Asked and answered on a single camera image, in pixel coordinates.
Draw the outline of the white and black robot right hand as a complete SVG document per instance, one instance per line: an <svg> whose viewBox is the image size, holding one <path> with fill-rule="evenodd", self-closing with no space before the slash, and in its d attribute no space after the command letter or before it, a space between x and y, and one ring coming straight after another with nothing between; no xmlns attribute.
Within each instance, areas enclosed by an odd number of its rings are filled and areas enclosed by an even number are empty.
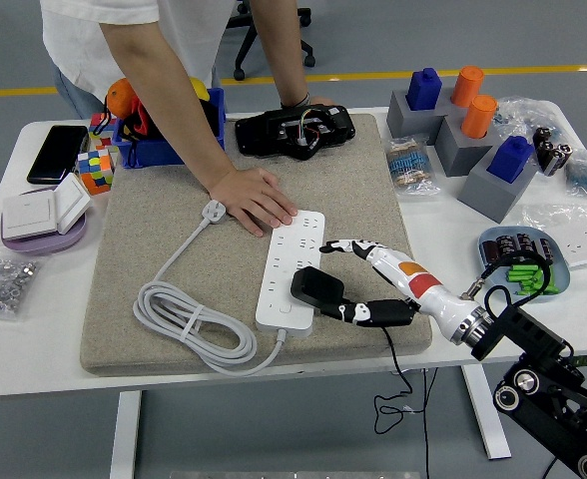
<svg viewBox="0 0 587 479"><path fill-rule="evenodd" d="M369 240L328 241L322 253L352 252L368 261L373 269L408 299L419 305L419 312L433 317L443 336L460 344L471 332L479 304L449 291L435 276L405 252Z"/></svg>

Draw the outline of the person's right hand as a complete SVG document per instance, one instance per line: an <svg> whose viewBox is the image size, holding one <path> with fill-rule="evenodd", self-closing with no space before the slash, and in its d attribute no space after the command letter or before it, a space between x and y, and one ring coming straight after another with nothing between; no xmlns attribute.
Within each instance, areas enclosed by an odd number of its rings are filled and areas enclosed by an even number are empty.
<svg viewBox="0 0 587 479"><path fill-rule="evenodd" d="M261 168L232 168L208 187L208 192L257 238L265 234L262 226L271 229L288 226L298 213L294 203L281 191L278 178Z"/></svg>

